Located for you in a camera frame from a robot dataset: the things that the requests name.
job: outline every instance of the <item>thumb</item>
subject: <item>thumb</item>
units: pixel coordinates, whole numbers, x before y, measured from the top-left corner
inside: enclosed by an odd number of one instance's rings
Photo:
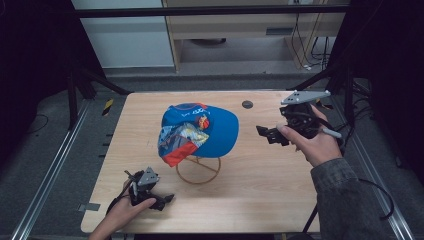
[[[277,129],[287,140],[295,144],[299,149],[302,148],[304,143],[304,137],[302,135],[282,123],[277,124]]]
[[[134,206],[137,209],[137,212],[141,212],[149,207],[151,207],[153,204],[155,204],[156,198],[149,198],[144,200],[143,202],[137,204]]]

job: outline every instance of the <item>cap brim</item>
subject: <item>cap brim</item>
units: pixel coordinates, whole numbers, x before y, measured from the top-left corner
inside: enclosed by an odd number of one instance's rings
[[[239,132],[237,116],[222,108],[208,106],[214,118],[213,134],[192,155],[205,158],[222,157],[234,147]]]

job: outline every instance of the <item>baseball cap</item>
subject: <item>baseball cap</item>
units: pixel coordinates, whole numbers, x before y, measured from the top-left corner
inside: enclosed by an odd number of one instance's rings
[[[239,123],[232,112],[202,103],[171,105],[162,117],[158,153],[174,167],[187,156],[218,158],[236,143]]]

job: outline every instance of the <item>light wood tabletop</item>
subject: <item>light wood tabletop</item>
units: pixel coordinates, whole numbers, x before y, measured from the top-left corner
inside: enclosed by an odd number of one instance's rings
[[[301,232],[316,204],[311,165],[293,145],[268,144],[256,125],[275,128],[285,122],[279,108],[286,91],[198,91],[132,93],[123,107],[90,203],[98,211],[85,212],[81,229],[92,232],[122,191],[128,170],[147,167],[159,174],[152,192],[175,194],[163,211],[148,209],[122,231],[128,233],[283,233]],[[253,107],[246,109],[248,100]],[[183,181],[158,155],[162,116],[170,105],[201,102],[227,109],[239,120],[234,148],[221,158],[221,169],[206,184]],[[214,165],[216,159],[202,159]],[[188,178],[205,177],[208,170],[190,166],[180,170]],[[309,229],[319,232],[318,217]]]

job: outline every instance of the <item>gray sleeve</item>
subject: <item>gray sleeve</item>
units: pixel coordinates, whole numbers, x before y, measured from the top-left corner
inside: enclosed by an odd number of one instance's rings
[[[387,239],[372,199],[344,158],[311,170],[323,239]]]

